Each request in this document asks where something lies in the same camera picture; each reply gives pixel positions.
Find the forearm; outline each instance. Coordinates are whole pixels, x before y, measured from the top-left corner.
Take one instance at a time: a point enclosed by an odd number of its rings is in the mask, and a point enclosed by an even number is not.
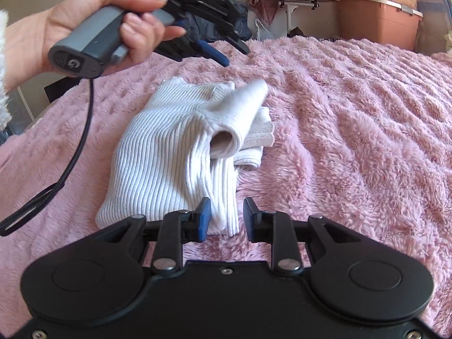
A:
[[[15,89],[44,71],[44,14],[47,12],[27,16],[6,28],[6,91]]]

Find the orange storage bin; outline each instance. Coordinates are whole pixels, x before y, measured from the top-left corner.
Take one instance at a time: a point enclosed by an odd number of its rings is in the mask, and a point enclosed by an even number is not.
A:
[[[340,35],[412,51],[422,13],[388,0],[340,0]]]

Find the screw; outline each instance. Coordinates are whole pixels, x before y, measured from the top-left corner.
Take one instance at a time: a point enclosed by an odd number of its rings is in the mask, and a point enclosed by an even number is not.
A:
[[[154,261],[154,267],[158,270],[173,270],[176,262],[171,258],[158,258]]]
[[[413,330],[406,335],[406,339],[422,339],[422,335],[419,331]]]
[[[295,270],[298,270],[299,268],[301,268],[300,262],[297,260],[294,260],[292,258],[284,258],[282,260],[279,260],[278,266],[282,270],[286,270],[286,271],[295,271]]]
[[[221,273],[222,273],[223,275],[231,275],[233,272],[234,272],[234,271],[233,271],[231,268],[224,268],[224,269],[221,269]]]
[[[43,331],[36,330],[31,334],[32,339],[47,339],[47,334]]]

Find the pink fluffy blanket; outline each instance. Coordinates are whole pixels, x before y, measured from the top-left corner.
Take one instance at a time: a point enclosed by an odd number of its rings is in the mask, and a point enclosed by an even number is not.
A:
[[[262,166],[241,176],[237,198],[255,198],[305,220],[322,213],[420,260],[435,280],[423,319],[452,329],[452,60],[391,46],[295,37],[250,42],[222,68],[205,59],[148,62],[95,84],[94,117],[66,186],[38,217],[0,238],[0,331],[12,334],[29,314],[19,292],[31,261],[96,230],[110,162],[130,119],[172,76],[192,83],[263,78],[276,142]],[[0,218],[55,182],[79,141],[88,83],[67,92],[33,129],[0,148]],[[186,258],[268,259],[270,246],[214,236],[184,248]]]

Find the white fuzzy sleeve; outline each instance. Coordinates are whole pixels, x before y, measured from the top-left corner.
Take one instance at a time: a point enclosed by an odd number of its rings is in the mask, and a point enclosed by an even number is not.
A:
[[[6,108],[6,91],[5,91],[5,33],[8,24],[8,13],[0,11],[0,131],[3,131],[11,120],[11,115]]]

